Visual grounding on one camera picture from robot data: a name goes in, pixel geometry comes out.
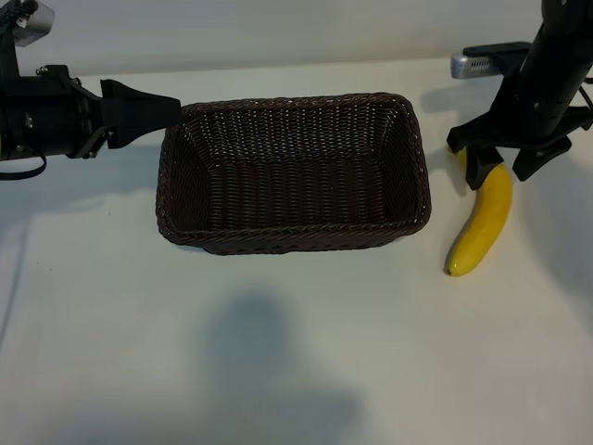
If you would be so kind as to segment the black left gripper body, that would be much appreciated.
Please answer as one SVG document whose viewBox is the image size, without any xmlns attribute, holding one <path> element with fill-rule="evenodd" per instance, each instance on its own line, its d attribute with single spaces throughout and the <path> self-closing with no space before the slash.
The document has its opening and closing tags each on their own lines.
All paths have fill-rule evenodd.
<svg viewBox="0 0 593 445">
<path fill-rule="evenodd" d="M 35 76 L 22 76 L 13 64 L 11 158 L 93 157 L 109 137 L 100 101 L 64 65 L 44 66 Z"/>
</svg>

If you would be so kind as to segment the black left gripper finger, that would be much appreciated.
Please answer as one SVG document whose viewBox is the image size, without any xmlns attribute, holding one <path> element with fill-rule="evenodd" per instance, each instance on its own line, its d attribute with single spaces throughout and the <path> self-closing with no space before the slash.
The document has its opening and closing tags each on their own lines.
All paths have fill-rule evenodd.
<svg viewBox="0 0 593 445">
<path fill-rule="evenodd" d="M 103 97 L 124 109 L 166 114 L 181 112 L 178 99 L 141 92 L 114 80 L 102 80 L 100 84 Z"/>
<path fill-rule="evenodd" d="M 124 123 L 108 130 L 107 146 L 109 149 L 123 148 L 141 136 L 178 124 L 181 116 L 180 110 L 133 113 Z"/>
</svg>

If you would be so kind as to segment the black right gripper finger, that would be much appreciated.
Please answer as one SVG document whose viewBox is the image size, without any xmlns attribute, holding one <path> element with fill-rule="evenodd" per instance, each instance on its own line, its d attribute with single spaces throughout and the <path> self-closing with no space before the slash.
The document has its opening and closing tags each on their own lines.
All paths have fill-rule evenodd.
<svg viewBox="0 0 593 445">
<path fill-rule="evenodd" d="M 549 146 L 537 149 L 520 149 L 512 169 L 517 178 L 524 182 L 551 160 L 570 150 L 572 142 L 562 137 Z"/>
<path fill-rule="evenodd" d="M 465 180 L 472 190 L 478 190 L 486 177 L 503 162 L 498 150 L 493 147 L 467 146 Z"/>
</svg>

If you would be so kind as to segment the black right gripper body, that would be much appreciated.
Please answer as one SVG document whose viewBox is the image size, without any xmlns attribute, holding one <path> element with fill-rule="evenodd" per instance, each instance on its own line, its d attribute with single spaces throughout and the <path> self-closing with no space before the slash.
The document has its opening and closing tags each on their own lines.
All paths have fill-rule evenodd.
<svg viewBox="0 0 593 445">
<path fill-rule="evenodd" d="M 448 144 L 537 149 L 592 124 L 592 108 L 571 102 L 592 68 L 592 47 L 564 44 L 470 46 L 451 57 L 451 76 L 500 76 L 502 84 L 485 114 L 450 130 Z"/>
</svg>

